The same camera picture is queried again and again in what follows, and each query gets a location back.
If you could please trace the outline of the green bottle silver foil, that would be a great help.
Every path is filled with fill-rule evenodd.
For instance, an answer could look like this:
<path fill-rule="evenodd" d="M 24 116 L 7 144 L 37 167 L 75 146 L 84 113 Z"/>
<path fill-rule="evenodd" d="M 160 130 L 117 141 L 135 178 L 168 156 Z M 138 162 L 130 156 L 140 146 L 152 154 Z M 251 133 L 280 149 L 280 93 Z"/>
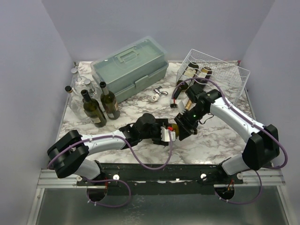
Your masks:
<path fill-rule="evenodd" d="M 176 139 L 183 140 L 182 129 L 179 125 L 177 125 L 176 123 L 170 123 L 170 124 L 168 124 L 168 129 L 171 132 L 175 133 Z"/>

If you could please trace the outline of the dark green bottle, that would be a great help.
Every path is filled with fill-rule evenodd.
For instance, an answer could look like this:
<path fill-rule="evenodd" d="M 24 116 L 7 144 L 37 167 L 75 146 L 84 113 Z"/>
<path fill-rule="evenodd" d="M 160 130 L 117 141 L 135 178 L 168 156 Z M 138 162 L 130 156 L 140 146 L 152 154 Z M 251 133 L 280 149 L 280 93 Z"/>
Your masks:
<path fill-rule="evenodd" d="M 117 99 L 113 92 L 111 92 L 105 82 L 99 83 L 102 94 L 100 100 L 102 106 L 106 112 L 106 115 L 111 120 L 116 120 L 120 116 L 120 111 L 117 103 Z"/>

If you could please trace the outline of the green bottle black neck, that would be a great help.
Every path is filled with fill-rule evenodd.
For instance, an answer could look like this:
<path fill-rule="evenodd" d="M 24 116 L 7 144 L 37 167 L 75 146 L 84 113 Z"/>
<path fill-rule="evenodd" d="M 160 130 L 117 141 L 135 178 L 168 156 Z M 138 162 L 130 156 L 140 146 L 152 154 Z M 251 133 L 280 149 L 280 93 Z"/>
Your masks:
<path fill-rule="evenodd" d="M 83 97 L 83 108 L 85 114 L 90 118 L 91 122 L 96 127 L 104 127 L 107 123 L 107 120 L 100 108 L 98 101 L 94 98 L 91 98 L 87 90 L 82 90 L 81 95 Z"/>

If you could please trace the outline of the clear bottle silver cap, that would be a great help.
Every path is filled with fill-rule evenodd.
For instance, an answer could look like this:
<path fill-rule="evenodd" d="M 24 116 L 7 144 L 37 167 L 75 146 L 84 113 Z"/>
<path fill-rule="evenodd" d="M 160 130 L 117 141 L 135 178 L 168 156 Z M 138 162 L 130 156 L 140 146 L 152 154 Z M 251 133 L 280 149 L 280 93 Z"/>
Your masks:
<path fill-rule="evenodd" d="M 98 92 L 97 92 L 96 88 L 93 86 L 91 80 L 90 79 L 85 79 L 84 84 L 86 86 L 86 90 L 89 93 L 89 96 L 91 98 L 97 98 L 98 97 Z"/>

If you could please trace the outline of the clear bottle white label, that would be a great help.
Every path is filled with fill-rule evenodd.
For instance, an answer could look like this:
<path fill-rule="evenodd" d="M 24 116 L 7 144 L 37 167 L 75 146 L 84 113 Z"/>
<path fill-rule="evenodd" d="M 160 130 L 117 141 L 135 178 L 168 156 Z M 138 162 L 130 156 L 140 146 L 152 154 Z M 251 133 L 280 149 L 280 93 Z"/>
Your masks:
<path fill-rule="evenodd" d="M 83 99 L 73 92 L 71 86 L 66 86 L 65 91 L 68 93 L 68 106 L 81 122 L 90 121 L 89 117 L 84 112 Z"/>

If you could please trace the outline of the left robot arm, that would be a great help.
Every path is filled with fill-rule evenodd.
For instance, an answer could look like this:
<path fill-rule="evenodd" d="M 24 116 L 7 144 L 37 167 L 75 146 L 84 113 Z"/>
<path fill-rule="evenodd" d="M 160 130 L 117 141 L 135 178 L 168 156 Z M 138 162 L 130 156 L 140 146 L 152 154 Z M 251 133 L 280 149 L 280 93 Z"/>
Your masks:
<path fill-rule="evenodd" d="M 169 123 L 168 119 L 157 119 L 150 113 L 107 134 L 81 135 L 77 130 L 71 130 L 48 149 L 48 168 L 54 170 L 58 178 L 75 174 L 99 185 L 105 177 L 104 171 L 99 162 L 88 160 L 87 156 L 107 150 L 130 149 L 144 139 L 167 146 L 178 135 L 176 124 Z"/>

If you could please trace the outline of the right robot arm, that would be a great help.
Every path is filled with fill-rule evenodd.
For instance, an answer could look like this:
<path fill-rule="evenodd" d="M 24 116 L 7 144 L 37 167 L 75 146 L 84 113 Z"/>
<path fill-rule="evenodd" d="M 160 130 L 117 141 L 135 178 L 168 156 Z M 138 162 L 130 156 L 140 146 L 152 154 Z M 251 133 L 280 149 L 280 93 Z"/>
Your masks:
<path fill-rule="evenodd" d="M 206 114 L 212 114 L 229 125 L 245 141 L 241 154 L 222 162 L 216 171 L 218 182 L 225 184 L 233 174 L 244 170 L 259 170 L 279 155 L 278 130 L 273 125 L 264 126 L 223 98 L 220 91 L 213 89 L 205 92 L 198 83 L 186 90 L 186 95 L 195 104 L 190 110 L 180 112 L 175 117 L 179 128 L 179 140 L 197 134 L 200 120 Z"/>

